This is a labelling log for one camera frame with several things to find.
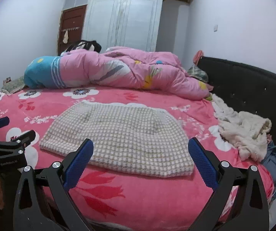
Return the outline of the brown wooden door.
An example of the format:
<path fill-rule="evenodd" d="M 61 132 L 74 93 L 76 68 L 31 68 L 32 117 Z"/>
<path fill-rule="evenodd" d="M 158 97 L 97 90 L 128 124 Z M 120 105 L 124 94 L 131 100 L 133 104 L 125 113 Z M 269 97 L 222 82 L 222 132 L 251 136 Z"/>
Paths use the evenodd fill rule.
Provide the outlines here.
<path fill-rule="evenodd" d="M 82 5 L 62 11 L 57 42 L 58 55 L 70 44 L 81 39 L 86 8 L 87 5 Z"/>

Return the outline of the orange cloth on headboard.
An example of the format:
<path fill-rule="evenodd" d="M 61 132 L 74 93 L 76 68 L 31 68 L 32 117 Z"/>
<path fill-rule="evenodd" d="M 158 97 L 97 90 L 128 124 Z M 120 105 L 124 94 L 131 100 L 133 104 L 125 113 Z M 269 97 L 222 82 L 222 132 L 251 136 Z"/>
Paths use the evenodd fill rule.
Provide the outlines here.
<path fill-rule="evenodd" d="M 195 66 L 198 65 L 199 60 L 204 56 L 204 52 L 202 50 L 199 50 L 193 57 L 193 64 Z"/>

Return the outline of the white wardrobe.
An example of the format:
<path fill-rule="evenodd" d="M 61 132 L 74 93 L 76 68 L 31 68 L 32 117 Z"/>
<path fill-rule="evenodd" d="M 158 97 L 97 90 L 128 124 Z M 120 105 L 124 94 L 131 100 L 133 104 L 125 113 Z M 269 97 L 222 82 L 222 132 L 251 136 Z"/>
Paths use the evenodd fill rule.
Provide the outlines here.
<path fill-rule="evenodd" d="M 156 49 L 163 0 L 89 0 L 82 39 L 96 40 L 102 51 L 125 46 Z"/>

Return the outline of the green patterned mat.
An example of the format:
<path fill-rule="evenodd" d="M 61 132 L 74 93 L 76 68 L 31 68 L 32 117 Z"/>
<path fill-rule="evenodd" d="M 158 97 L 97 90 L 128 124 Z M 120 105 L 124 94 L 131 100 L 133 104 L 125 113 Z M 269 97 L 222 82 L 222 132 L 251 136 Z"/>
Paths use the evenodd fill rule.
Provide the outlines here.
<path fill-rule="evenodd" d="M 24 88 L 25 88 L 24 76 L 21 76 L 14 80 L 8 77 L 3 81 L 0 92 L 3 92 L 7 95 L 11 95 L 23 90 Z"/>

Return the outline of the pink and blue duvet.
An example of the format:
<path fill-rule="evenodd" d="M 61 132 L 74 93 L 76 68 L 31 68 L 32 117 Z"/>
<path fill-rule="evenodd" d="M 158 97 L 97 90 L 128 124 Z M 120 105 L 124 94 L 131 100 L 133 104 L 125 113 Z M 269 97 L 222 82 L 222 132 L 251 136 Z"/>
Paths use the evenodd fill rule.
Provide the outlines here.
<path fill-rule="evenodd" d="M 86 85 L 161 90 L 189 100 L 210 97 L 212 87 L 191 77 L 171 52 L 146 52 L 123 46 L 104 53 L 75 49 L 34 59 L 24 72 L 31 89 Z"/>

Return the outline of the pink floral bed blanket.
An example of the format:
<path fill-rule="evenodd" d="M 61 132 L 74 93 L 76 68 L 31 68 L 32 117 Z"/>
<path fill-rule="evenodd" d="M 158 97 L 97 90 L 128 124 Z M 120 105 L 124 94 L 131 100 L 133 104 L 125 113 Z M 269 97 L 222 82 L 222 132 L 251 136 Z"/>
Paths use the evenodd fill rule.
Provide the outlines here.
<path fill-rule="evenodd" d="M 39 141 L 63 111 L 80 101 L 165 109 L 179 121 L 188 137 L 234 167 L 248 168 L 238 151 L 222 151 L 209 129 L 217 125 L 214 109 L 206 100 L 192 101 L 160 91 L 142 91 L 88 85 L 77 89 L 30 90 L 7 95 L 0 92 L 0 118 L 9 117 L 0 129 L 0 141 L 9 141 L 29 130 L 36 138 L 27 148 L 36 168 L 60 157 L 41 150 Z M 70 195 L 83 215 L 97 223 L 129 230 L 185 230 L 197 218 L 212 190 L 198 171 L 189 177 L 156 178 L 117 173 L 88 166 Z"/>

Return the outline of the black tufted headboard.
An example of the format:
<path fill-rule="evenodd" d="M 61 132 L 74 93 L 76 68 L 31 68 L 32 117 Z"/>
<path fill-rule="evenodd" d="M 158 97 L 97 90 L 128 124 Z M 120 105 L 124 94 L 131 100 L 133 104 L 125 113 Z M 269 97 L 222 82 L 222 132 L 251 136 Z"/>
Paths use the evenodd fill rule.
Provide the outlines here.
<path fill-rule="evenodd" d="M 270 135 L 276 144 L 276 74 L 251 65 L 201 57 L 198 67 L 208 74 L 213 92 L 235 111 L 271 120 Z"/>

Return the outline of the grey blue garment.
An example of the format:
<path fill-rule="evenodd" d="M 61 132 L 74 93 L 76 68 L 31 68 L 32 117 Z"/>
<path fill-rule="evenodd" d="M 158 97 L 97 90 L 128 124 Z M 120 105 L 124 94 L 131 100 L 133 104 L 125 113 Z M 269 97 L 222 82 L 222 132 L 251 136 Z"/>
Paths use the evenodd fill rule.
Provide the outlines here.
<path fill-rule="evenodd" d="M 267 154 L 265 158 L 261 161 L 261 164 L 265 166 L 273 179 L 274 191 L 271 196 L 271 200 L 273 201 L 276 198 L 276 145 L 272 140 L 267 146 Z"/>

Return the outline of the black bag behind duvet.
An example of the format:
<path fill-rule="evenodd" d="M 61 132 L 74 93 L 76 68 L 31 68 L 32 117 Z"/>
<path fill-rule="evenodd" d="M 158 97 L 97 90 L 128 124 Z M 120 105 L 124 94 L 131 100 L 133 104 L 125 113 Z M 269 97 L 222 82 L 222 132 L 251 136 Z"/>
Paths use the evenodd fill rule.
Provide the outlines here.
<path fill-rule="evenodd" d="M 102 47 L 96 40 L 92 40 L 92 41 L 79 40 L 74 43 L 71 43 L 66 48 L 65 52 L 70 52 L 78 49 L 85 49 L 88 51 L 94 51 L 94 52 L 100 53 L 102 50 Z"/>

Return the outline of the beige white houndstooth coat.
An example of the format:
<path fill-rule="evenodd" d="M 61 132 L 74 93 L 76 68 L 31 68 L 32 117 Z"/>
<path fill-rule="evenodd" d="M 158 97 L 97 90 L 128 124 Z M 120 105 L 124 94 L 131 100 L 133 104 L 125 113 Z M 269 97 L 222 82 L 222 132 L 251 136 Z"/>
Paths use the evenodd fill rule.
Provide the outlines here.
<path fill-rule="evenodd" d="M 93 142 L 94 166 L 161 178 L 188 176 L 194 170 L 188 136 L 163 109 L 82 101 L 53 121 L 39 146 L 64 157 L 85 139 Z"/>

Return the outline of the cream fluffy garment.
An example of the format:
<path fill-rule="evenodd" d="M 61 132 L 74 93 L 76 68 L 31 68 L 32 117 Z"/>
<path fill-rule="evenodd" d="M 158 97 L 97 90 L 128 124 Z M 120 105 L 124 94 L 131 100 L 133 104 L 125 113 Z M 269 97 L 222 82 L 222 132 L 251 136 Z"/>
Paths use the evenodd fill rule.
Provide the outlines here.
<path fill-rule="evenodd" d="M 261 162 L 267 154 L 267 134 L 272 127 L 271 120 L 245 111 L 237 112 L 215 94 L 211 98 L 223 139 L 238 149 L 242 161 L 250 158 Z"/>

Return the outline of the green patterned pillow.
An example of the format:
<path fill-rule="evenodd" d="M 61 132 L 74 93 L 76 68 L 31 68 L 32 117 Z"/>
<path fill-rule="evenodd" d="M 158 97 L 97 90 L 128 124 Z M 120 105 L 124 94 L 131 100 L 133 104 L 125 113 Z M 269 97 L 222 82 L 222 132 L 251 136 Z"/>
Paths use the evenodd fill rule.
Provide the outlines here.
<path fill-rule="evenodd" d="M 207 73 L 205 71 L 201 70 L 196 65 L 191 66 L 188 69 L 187 73 L 190 77 L 193 77 L 193 78 L 195 78 L 199 81 L 202 81 L 204 83 L 208 83 L 208 81 L 209 81 Z"/>

